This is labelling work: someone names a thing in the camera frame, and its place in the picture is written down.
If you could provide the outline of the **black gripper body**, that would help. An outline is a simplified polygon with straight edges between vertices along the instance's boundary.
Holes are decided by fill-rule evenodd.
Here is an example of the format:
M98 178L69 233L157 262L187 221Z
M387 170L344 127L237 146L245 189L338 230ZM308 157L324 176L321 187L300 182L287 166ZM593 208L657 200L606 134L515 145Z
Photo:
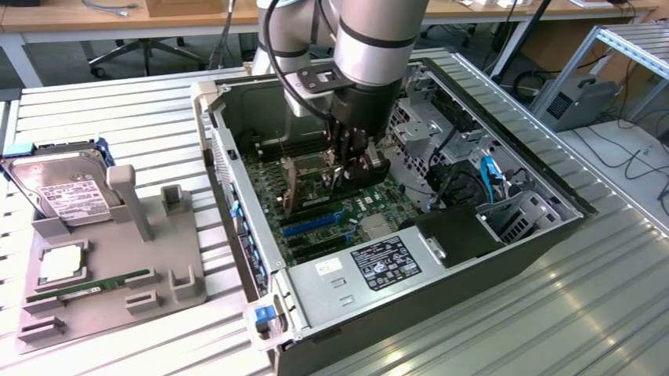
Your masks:
M363 130L378 136L392 112L402 80L383 86L352 86L335 89L330 113L347 130Z

